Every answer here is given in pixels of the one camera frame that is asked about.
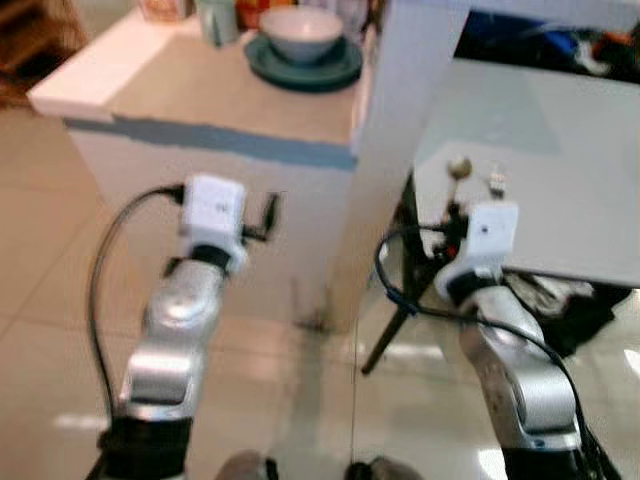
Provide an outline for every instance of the bowl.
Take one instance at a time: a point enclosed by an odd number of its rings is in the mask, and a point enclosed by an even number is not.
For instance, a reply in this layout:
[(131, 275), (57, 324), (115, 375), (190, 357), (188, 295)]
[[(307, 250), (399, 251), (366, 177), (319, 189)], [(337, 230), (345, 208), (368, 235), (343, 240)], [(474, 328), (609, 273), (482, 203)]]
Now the bowl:
[(260, 16), (260, 29), (290, 62), (313, 63), (342, 36), (342, 20), (321, 8), (275, 7)]

